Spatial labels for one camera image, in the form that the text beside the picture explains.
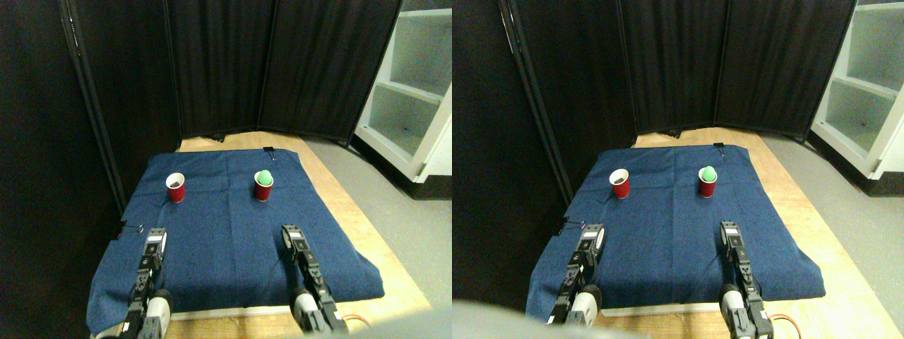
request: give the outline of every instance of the red plastic cup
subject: red plastic cup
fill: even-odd
[[[612,184],[612,190],[616,192],[618,199],[625,199],[631,193],[631,184],[628,182],[627,170],[619,168],[609,175],[609,183]]]
[[[258,198],[258,200],[265,202],[270,197],[270,188],[273,187],[273,183],[276,182],[276,179],[265,186],[260,184],[260,181],[258,180],[259,176],[260,172],[254,174],[254,196]]]
[[[173,173],[166,177],[166,189],[169,190],[170,200],[181,202],[185,199],[185,175]]]
[[[709,198],[712,196],[712,192],[716,190],[716,180],[719,180],[719,174],[716,173],[716,178],[712,179],[711,182],[707,182],[703,180],[703,170],[706,167],[700,169],[700,172],[697,172],[697,177],[700,178],[700,195],[704,198]]]

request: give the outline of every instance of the black room divider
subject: black room divider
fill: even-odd
[[[348,142],[400,1],[278,1],[258,128]]]
[[[273,1],[166,1],[182,137],[254,130]]]
[[[82,60],[91,108],[109,146],[125,201],[147,160],[179,148],[179,116],[163,2],[67,2],[72,48]]]
[[[711,126],[728,0],[621,3],[637,133]]]
[[[599,152],[636,140],[618,3],[513,0],[507,5],[514,19],[509,40],[522,51],[523,82],[537,89],[538,121],[560,158],[570,202]]]
[[[13,338],[87,337],[86,273],[120,215],[98,121],[56,2],[0,5],[0,41],[0,329]]]
[[[453,130],[452,297],[524,309],[533,266],[567,203],[518,81],[499,6],[457,4],[452,15],[453,105],[466,112]]]
[[[731,0],[715,124],[806,138],[854,0]]]

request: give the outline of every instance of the table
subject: table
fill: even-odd
[[[429,310],[430,303],[424,297],[408,271],[392,254],[389,246],[367,220],[358,205],[345,192],[323,163],[300,137],[270,133],[251,132],[226,136],[223,143],[195,137],[183,140],[179,152],[220,151],[229,149],[260,149],[263,146],[284,148],[298,153],[301,165],[305,168],[317,194],[323,199],[326,207],[348,235],[354,247],[380,269],[383,279],[385,297],[372,300],[355,301],[338,304],[342,314],[357,314],[368,318],[372,323],[380,323],[402,315]],[[192,317],[222,316],[194,320],[174,320],[166,333],[167,339],[179,338],[284,338],[299,336],[301,330],[283,307],[280,313],[255,315],[252,309],[238,309],[234,312],[200,312]],[[357,321],[349,321],[351,332],[362,330],[364,325]]]
[[[797,246],[822,269],[826,295],[816,299],[766,302],[770,314],[794,318],[805,337],[901,338],[885,308],[841,243],[804,192],[755,133],[730,128],[685,131],[680,139],[657,134],[640,136],[635,147],[711,145],[722,142],[747,148],[760,182]],[[775,322],[776,338],[796,337],[794,327]],[[596,325],[650,334],[656,338],[726,338],[728,328],[718,312],[604,317]]]

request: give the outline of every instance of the cable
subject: cable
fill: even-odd
[[[776,315],[769,316],[769,320],[772,320],[773,318],[785,319],[785,320],[791,322],[791,325],[794,325],[794,328],[797,330],[797,339],[804,339],[804,335],[800,333],[800,327],[797,326],[797,322],[795,322],[794,319],[791,319],[790,316],[782,315],[782,314],[776,314]]]
[[[371,326],[371,322],[367,321],[367,319],[364,319],[364,317],[363,317],[363,316],[360,316],[360,315],[343,315],[343,316],[342,316],[342,320],[346,320],[346,319],[357,319],[357,320],[361,320],[361,321],[363,321],[364,324],[367,325],[368,327]]]

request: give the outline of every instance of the green ball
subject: green ball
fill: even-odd
[[[713,180],[716,180],[716,170],[712,166],[706,166],[703,168],[703,181],[711,182]]]
[[[260,171],[260,174],[258,174],[258,182],[264,186],[273,184],[273,175],[270,174],[270,171],[268,170]]]

